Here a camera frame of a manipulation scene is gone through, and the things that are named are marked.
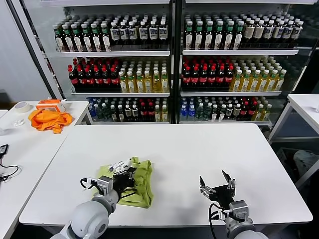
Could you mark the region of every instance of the table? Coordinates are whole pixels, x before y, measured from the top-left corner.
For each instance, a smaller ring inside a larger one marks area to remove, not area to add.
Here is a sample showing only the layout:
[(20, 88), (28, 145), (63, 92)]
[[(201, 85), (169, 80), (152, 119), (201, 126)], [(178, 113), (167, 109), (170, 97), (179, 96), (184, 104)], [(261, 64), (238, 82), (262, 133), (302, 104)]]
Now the table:
[(236, 179), (235, 200), (245, 200), (256, 224), (308, 222), (312, 215), (259, 128), (247, 124), (77, 125), (57, 152), (19, 221), (63, 226), (74, 208), (92, 197), (80, 179), (101, 165), (138, 156), (150, 160), (153, 204), (117, 205), (111, 227), (208, 225), (210, 201), (199, 176), (211, 187)]
[[(2, 159), (4, 165), (18, 165), (22, 170), (7, 182), (0, 183), (0, 238), (11, 237), (18, 217), (30, 198), (32, 192), (43, 176), (59, 147), (67, 137), (70, 129), (86, 117), (88, 121), (88, 102), (63, 103), (68, 113), (72, 115), (71, 125), (63, 128), (61, 134), (40, 132), (33, 128), (28, 116), (35, 109), (37, 102), (28, 102), (32, 108), (22, 114), (17, 114), (12, 108), (2, 118), (0, 127), (5, 134), (0, 136), (0, 145), (9, 144), (7, 155)], [(14, 127), (15, 120), (24, 120), (25, 124)]]
[[(289, 102), (280, 115), (274, 129), (269, 135), (268, 141), (272, 143), (283, 127), (292, 110), (295, 110), (313, 129), (319, 134), (319, 113), (316, 109), (319, 105), (319, 95), (298, 95), (289, 94)], [(317, 161), (297, 182), (296, 187), (300, 188), (319, 169)]]

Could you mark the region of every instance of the display shelf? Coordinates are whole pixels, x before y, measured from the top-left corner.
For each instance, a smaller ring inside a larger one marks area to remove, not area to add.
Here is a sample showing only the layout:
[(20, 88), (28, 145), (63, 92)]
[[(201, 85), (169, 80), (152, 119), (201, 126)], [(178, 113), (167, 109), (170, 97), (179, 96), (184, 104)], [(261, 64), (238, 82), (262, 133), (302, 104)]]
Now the display shelf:
[(276, 55), (293, 56), (298, 49), (247, 49), (247, 50), (183, 50), (184, 56), (240, 56), (240, 55)]
[(168, 4), (169, 0), (42, 0), (41, 6), (99, 6), (99, 5), (136, 5)]
[(122, 56), (169, 56), (170, 51), (101, 51), (101, 52), (56, 52), (50, 57), (122, 57)]
[(246, 92), (180, 92), (180, 96), (278, 96), (281, 91), (246, 91)]

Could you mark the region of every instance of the juice bottle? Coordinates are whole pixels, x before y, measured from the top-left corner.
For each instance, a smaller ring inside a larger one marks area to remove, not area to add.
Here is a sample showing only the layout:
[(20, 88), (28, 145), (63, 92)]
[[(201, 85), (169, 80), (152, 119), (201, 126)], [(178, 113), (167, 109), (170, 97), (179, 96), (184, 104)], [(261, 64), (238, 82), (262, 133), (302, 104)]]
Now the juice bottle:
[(286, 70), (281, 70), (279, 76), (276, 78), (274, 86), (273, 86), (273, 91), (280, 91), (281, 86), (283, 85), (284, 82), (284, 77), (285, 74), (287, 73)]
[(269, 70), (264, 70), (263, 75), (261, 78), (258, 79), (258, 83), (256, 86), (256, 91), (264, 91), (267, 78), (268, 78)]

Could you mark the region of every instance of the orange cloth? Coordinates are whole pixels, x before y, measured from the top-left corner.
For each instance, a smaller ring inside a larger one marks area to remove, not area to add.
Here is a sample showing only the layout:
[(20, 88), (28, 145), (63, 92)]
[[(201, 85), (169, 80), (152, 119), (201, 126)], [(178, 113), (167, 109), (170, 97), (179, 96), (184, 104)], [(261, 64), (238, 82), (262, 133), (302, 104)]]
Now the orange cloth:
[(72, 116), (66, 112), (47, 110), (35, 110), (29, 115), (28, 119), (31, 121), (31, 126), (37, 130), (51, 129), (53, 133), (61, 133), (62, 128), (72, 122)]

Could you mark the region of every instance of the green cloth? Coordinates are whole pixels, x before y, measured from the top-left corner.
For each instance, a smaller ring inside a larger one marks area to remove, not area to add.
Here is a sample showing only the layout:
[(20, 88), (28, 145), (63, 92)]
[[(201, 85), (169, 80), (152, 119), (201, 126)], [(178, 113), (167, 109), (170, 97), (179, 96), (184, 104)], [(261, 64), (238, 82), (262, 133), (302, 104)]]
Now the green cloth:
[[(118, 202), (118, 204), (141, 208), (149, 208), (153, 200), (153, 194), (151, 191), (151, 162), (149, 160), (139, 162), (138, 157), (132, 157), (132, 163), (133, 167), (137, 168), (134, 173), (135, 190), (127, 190), (124, 193), (122, 193), (122, 196), (130, 194), (132, 192), (136, 193), (121, 199)], [(97, 178), (101, 176), (107, 176), (112, 178), (113, 174), (114, 172), (109, 171), (109, 165), (101, 166)]]

